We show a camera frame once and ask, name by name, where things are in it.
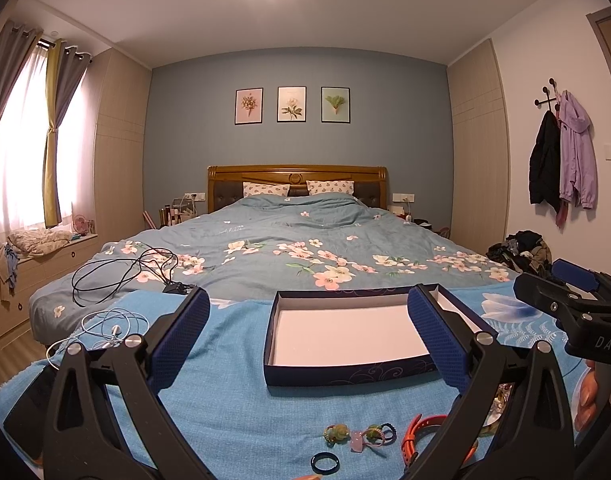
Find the gray curtain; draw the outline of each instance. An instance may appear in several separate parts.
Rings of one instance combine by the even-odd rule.
[[[42,30],[32,28],[17,29],[8,20],[0,34],[0,120],[12,88],[22,72],[32,50],[41,38]]]
[[[48,51],[46,67],[46,100],[48,102],[48,135],[43,155],[43,213],[46,227],[61,223],[57,190],[57,139],[70,101],[90,62],[90,54],[76,54],[76,47],[66,48],[63,40]]]

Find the black jacket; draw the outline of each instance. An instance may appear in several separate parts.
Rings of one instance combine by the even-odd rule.
[[[537,143],[530,155],[529,189],[530,203],[540,204],[545,200],[558,213],[559,179],[561,173],[561,131],[556,117],[548,110],[543,116],[537,134]]]

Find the metal screw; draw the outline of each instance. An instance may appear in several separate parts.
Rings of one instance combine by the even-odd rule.
[[[135,346],[139,346],[141,344],[141,341],[143,341],[143,338],[140,335],[133,334],[125,338],[124,344],[128,348],[134,348]]]
[[[552,346],[547,341],[539,341],[537,343],[537,349],[544,354],[549,353],[552,350]]]
[[[67,352],[70,355],[77,355],[82,350],[81,345],[79,343],[72,343],[68,346]]]
[[[494,342],[494,338],[487,332],[479,332],[476,335],[476,340],[485,346],[491,345]]]

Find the smartphone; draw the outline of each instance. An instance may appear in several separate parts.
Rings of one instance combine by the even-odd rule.
[[[6,433],[38,465],[42,463],[46,412],[57,371],[46,365],[4,420]]]

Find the white wall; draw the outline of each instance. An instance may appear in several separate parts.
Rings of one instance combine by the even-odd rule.
[[[508,233],[530,229],[543,235],[554,258],[569,259],[611,273],[611,77],[586,15],[604,9],[608,0],[539,0],[506,22],[490,37],[497,54],[508,113],[510,197]],[[547,204],[531,205],[528,165],[547,107],[534,101],[554,78],[568,89],[593,122],[599,173],[596,210],[570,208],[562,231]]]

